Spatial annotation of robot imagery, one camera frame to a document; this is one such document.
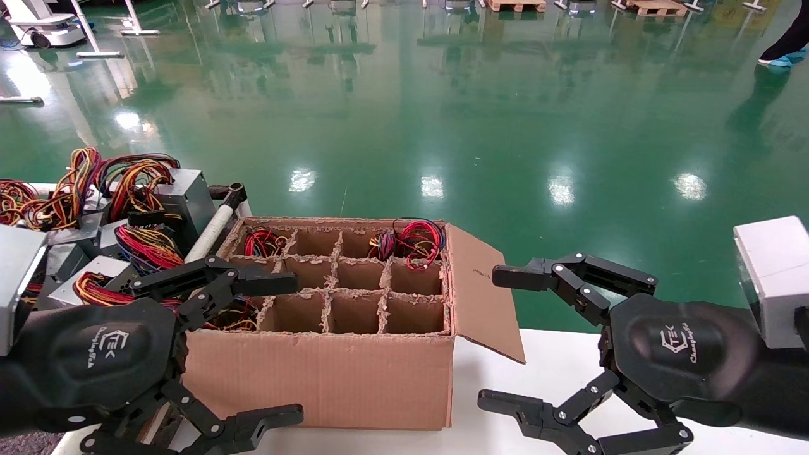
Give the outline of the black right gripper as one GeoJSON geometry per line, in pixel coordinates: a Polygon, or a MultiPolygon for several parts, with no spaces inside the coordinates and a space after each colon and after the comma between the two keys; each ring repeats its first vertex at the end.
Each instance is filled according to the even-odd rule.
{"type": "Polygon", "coordinates": [[[617,374],[604,370],[560,406],[491,389],[478,392],[482,411],[513,417],[524,437],[551,442],[566,454],[679,454],[694,436],[673,413],[713,427],[742,418],[732,395],[743,369],[732,356],[746,346],[745,309],[659,300],[653,297],[655,276],[583,253],[494,266],[493,285],[554,292],[587,322],[609,326],[609,365],[617,374]],[[610,310],[598,289],[630,298],[610,310]],[[592,437],[580,423],[612,396],[656,427],[592,437]]]}

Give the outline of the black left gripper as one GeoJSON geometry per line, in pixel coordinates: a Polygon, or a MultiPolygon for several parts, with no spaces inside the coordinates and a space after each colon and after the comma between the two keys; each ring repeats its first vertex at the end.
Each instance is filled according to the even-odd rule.
{"type": "Polygon", "coordinates": [[[13,423],[103,423],[82,440],[81,452],[173,454],[124,437],[127,424],[171,403],[200,432],[181,454],[253,451],[266,431],[300,424],[303,407],[255,409],[220,420],[176,379],[188,353],[182,332],[203,328],[237,296],[281,296],[298,285],[295,273],[209,256],[133,283],[130,305],[32,313],[13,346],[13,423]],[[180,296],[189,298],[165,308],[165,301],[180,296]]]}

